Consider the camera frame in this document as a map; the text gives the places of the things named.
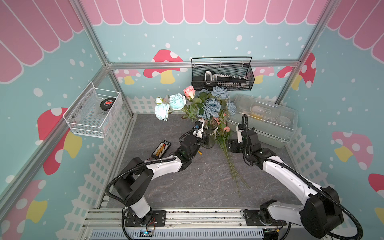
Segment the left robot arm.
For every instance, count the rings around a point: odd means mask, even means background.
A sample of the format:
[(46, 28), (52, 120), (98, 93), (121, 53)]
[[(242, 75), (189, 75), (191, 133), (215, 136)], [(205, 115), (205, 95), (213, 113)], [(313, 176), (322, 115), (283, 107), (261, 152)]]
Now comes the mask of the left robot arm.
[(180, 147), (166, 158), (152, 161), (132, 159), (107, 184), (105, 194), (131, 209), (140, 220), (148, 222), (153, 217), (152, 208), (144, 197), (149, 184), (158, 177), (187, 169), (205, 142), (205, 134), (191, 130), (183, 134), (179, 142)]

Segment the green clear-lid storage box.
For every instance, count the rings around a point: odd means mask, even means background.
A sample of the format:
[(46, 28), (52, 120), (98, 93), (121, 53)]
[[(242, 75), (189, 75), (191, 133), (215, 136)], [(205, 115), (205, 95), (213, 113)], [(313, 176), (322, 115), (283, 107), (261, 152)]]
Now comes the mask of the green clear-lid storage box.
[(282, 148), (292, 141), (298, 129), (297, 110), (243, 94), (236, 96), (234, 104), (236, 114), (227, 120), (233, 131), (246, 114), (248, 127), (255, 128), (260, 142)]

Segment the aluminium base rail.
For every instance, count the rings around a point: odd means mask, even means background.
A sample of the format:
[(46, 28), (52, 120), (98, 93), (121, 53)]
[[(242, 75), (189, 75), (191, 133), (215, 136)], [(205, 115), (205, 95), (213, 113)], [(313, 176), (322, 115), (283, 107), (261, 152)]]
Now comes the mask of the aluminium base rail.
[(270, 226), (252, 224), (242, 208), (164, 209), (157, 221), (146, 227), (123, 227), (120, 209), (91, 210), (81, 227), (79, 240), (312, 240), (300, 226), (277, 221)]

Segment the glass flower vase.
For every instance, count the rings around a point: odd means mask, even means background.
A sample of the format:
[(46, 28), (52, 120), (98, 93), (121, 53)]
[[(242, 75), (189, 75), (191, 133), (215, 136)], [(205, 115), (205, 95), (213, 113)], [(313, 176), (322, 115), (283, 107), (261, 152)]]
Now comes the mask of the glass flower vase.
[(218, 130), (218, 122), (215, 119), (205, 121), (204, 125), (204, 143), (206, 149), (212, 148), (216, 144), (216, 132)]

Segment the black red tape measure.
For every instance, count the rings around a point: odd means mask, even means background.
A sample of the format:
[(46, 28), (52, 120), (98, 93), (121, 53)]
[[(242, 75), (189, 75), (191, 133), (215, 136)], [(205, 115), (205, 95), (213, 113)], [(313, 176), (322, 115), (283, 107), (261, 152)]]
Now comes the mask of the black red tape measure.
[(104, 99), (101, 101), (100, 103), (100, 108), (103, 110), (103, 111), (109, 111), (113, 104), (116, 102), (116, 98), (107, 98), (107, 99)]

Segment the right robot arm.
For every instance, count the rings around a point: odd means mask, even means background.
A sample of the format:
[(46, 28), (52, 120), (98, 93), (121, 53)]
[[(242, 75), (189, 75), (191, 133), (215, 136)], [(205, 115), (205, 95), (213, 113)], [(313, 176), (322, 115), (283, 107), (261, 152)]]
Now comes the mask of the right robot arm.
[[(244, 162), (252, 167), (270, 174), (298, 200), (299, 205), (285, 204), (277, 200), (269, 200), (260, 206), (259, 219), (264, 225), (274, 221), (285, 221), (304, 229), (313, 237), (321, 239), (330, 236), (338, 240), (360, 240), (364, 230), (358, 219), (340, 203), (340, 198), (332, 187), (323, 188), (303, 177), (291, 168), (275, 152), (262, 148), (258, 134), (254, 128), (248, 127), (248, 116), (242, 116), (241, 123), (236, 128), (237, 139), (229, 141), (229, 148), (233, 153), (241, 153)], [(347, 216), (356, 226), (357, 232), (353, 236), (341, 236), (333, 231), (344, 222)]]

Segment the black mesh wall basket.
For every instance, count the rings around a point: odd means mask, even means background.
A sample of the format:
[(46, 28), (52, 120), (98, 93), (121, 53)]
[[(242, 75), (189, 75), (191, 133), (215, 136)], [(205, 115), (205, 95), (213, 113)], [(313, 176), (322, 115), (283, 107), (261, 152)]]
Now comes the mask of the black mesh wall basket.
[(251, 57), (200, 57), (191, 59), (192, 86), (196, 91), (250, 91), (255, 82)]

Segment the pink orange flower stem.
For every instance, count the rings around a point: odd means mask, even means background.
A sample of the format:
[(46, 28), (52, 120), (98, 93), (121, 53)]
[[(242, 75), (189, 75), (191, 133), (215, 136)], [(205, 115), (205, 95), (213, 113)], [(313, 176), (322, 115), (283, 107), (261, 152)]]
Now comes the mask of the pink orange flower stem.
[(220, 145), (220, 147), (221, 147), (221, 149), (222, 149), (222, 151), (223, 151), (223, 153), (227, 159), (227, 163), (229, 166), (229, 171), (230, 171), (231, 177), (234, 180), (234, 182), (236, 183), (238, 191), (240, 190), (240, 184), (241, 183), (244, 184), (244, 186), (249, 189), (250, 188), (249, 184), (240, 175), (237, 168), (235, 167), (234, 160), (232, 159), (231, 154), (228, 151), (226, 139), (223, 137), (220, 137), (220, 138), (218, 138), (218, 143), (219, 143), (219, 145)]
[(237, 171), (237, 169), (235, 167), (235, 164), (234, 164), (234, 161), (233, 161), (233, 159), (231, 157), (231, 154), (228, 152), (228, 148), (227, 148), (227, 145), (226, 145), (225, 141), (222, 141), (221, 147), (222, 147), (222, 150), (223, 150), (223, 152), (225, 154), (225, 157), (227, 159), (227, 163), (228, 163), (228, 166), (229, 166), (231, 177), (232, 177), (233, 181), (236, 184), (238, 195), (239, 195), (239, 197), (241, 197), (242, 195), (241, 195), (241, 192), (240, 192), (240, 185), (239, 185), (239, 180), (238, 180), (239, 173), (238, 173), (238, 171)]

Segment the dusty blue flower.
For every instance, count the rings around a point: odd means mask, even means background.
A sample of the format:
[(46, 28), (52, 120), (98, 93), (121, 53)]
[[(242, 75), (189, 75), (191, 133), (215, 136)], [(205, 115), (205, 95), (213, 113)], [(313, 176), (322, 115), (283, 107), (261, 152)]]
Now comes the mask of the dusty blue flower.
[(204, 120), (224, 118), (236, 114), (236, 105), (230, 100), (230, 92), (222, 87), (213, 87), (212, 91), (203, 89), (197, 103), (198, 117)]

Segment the light blue flower stem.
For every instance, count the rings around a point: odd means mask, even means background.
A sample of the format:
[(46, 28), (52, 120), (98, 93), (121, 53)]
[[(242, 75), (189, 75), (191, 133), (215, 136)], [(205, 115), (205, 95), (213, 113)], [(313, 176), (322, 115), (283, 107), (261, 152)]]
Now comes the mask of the light blue flower stem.
[(187, 100), (184, 95), (174, 94), (169, 97), (168, 101), (157, 97), (155, 103), (155, 116), (158, 118), (158, 120), (167, 121), (169, 114), (173, 113), (174, 111), (181, 111), (186, 106)]

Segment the pink rose stem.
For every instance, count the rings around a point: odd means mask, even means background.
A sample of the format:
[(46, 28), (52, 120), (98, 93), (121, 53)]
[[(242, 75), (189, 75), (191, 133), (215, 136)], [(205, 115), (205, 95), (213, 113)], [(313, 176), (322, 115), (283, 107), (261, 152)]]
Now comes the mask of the pink rose stem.
[(195, 89), (193, 86), (189, 86), (184, 89), (184, 95), (188, 101), (192, 101), (195, 98)]

